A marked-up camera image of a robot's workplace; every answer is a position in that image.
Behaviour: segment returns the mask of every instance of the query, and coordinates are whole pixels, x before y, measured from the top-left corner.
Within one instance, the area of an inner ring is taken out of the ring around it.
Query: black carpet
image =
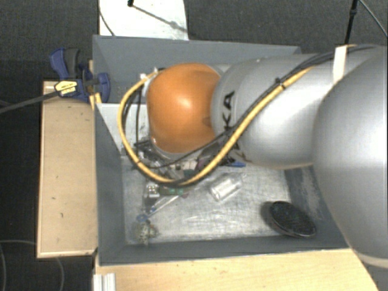
[[[305,53],[325,52],[344,41],[352,2],[184,1],[192,39],[298,45]],[[365,1],[387,29],[388,0]],[[0,99],[18,102],[38,96],[43,79],[56,76],[48,55],[58,47],[77,47],[82,60],[91,58],[92,34],[98,32],[97,6],[97,0],[0,0]],[[362,6],[350,41],[387,45]],[[0,241],[36,238],[39,118],[38,105],[0,116]],[[3,244],[2,249],[8,291],[59,289],[55,261],[37,261],[34,248],[23,244]],[[92,259],[62,262],[64,290],[88,290]]]

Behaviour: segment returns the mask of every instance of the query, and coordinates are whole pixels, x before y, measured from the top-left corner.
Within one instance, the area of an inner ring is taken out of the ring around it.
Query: wooden board
[[[376,291],[350,249],[100,267],[117,291]]]
[[[44,83],[44,93],[54,82]],[[42,106],[38,258],[91,255],[98,242],[94,119],[90,105],[53,98]]]

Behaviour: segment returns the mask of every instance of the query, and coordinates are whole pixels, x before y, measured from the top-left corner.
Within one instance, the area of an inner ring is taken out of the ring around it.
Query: clamp
[[[77,48],[57,48],[50,54],[50,65],[61,82],[55,85],[60,97],[75,98],[89,102],[89,96],[99,92],[101,101],[107,102],[110,94],[110,81],[107,73],[99,73],[94,79],[86,64],[78,64]]]

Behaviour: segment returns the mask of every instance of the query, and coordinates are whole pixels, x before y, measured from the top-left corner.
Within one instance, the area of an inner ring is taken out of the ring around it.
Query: yellow cable
[[[275,89],[273,89],[265,98],[263,98],[262,101],[260,101],[249,114],[244,118],[244,120],[241,122],[241,124],[238,126],[238,128],[234,131],[234,133],[231,135],[231,137],[228,139],[228,141],[225,143],[224,147],[219,151],[219,153],[211,160],[209,164],[207,164],[197,175],[195,175],[193,178],[190,178],[182,183],[179,184],[179,186],[186,186],[188,184],[191,184],[204,176],[206,176],[209,172],[211,172],[218,163],[228,154],[228,152],[232,149],[232,147],[237,142],[238,138],[242,135],[242,133],[245,131],[245,129],[248,127],[248,125],[252,122],[252,120],[256,117],[256,115],[270,102],[272,101],[276,96],[278,96],[286,87],[292,85],[297,80],[299,80],[303,75],[305,75],[308,71],[310,71],[313,67],[306,68],[297,74],[290,77],[288,80],[286,80],[283,85],[277,86]],[[122,114],[124,112],[124,107],[126,102],[128,101],[129,97],[144,83],[151,78],[152,76],[156,75],[157,72],[151,73],[147,75],[147,77],[138,83],[136,83],[123,97],[121,100],[120,106],[119,106],[119,112],[117,115],[117,122],[118,122],[118,128],[120,132],[120,136],[122,139],[122,142],[124,144],[124,147],[126,148],[128,154],[130,155],[131,159],[138,165],[138,167],[149,177],[163,183],[169,183],[173,182],[173,179],[165,178],[163,176],[159,176],[152,172],[146,165],[144,165],[135,152],[132,150],[130,144],[128,143],[127,138],[125,137],[125,133],[122,129]]]
[[[122,116],[123,116],[123,113],[124,113],[124,108],[125,108],[125,104],[127,103],[128,99],[132,96],[133,93],[136,92],[137,89],[139,89],[140,87],[142,87],[150,78],[152,78],[153,76],[157,75],[158,72],[153,72],[153,73],[150,73],[149,75],[147,75],[144,79],[140,80],[139,82],[137,82],[134,86],[132,86],[128,91],[127,93],[125,93],[124,97],[122,98],[121,102],[120,102],[120,106],[119,106],[119,111],[117,113],[117,126],[118,126],[118,129],[119,129],[119,133],[120,133],[120,137],[121,137],[121,140],[122,140],[122,143],[124,144],[124,147],[125,149],[127,150],[129,156],[131,157],[131,159],[133,160],[133,162],[146,174],[148,175],[149,177],[157,180],[157,181],[160,181],[160,182],[164,182],[164,183],[168,183],[168,182],[172,182],[173,180],[172,179],[169,179],[169,178],[165,178],[163,176],[159,176],[158,174],[154,173],[153,171],[151,171],[146,165],[144,165],[140,159],[138,158],[138,156],[136,155],[136,153],[132,150],[128,140],[127,140],[127,137],[125,137],[125,131],[123,129],[123,126],[122,126]]]

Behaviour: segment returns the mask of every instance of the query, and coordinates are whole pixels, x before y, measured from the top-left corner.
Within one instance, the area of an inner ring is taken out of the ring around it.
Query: gray box
[[[126,90],[138,80],[140,73],[154,67],[168,67],[179,62],[234,64],[264,56],[284,56],[300,53],[298,47],[237,44],[229,42],[172,41],[162,39],[93,38],[95,73],[108,72],[112,81],[109,102],[117,103]],[[217,238],[193,241],[158,242],[148,247],[128,240],[126,221],[128,200],[123,173],[123,157],[112,138],[113,118],[95,112],[96,172],[98,191],[99,261],[101,265],[153,263],[201,258],[259,255],[347,247],[340,231],[327,210],[311,168],[282,172],[291,202],[314,220],[316,237],[298,239],[266,233],[262,236]],[[271,195],[262,199],[258,215],[266,223],[269,202],[278,200]]]

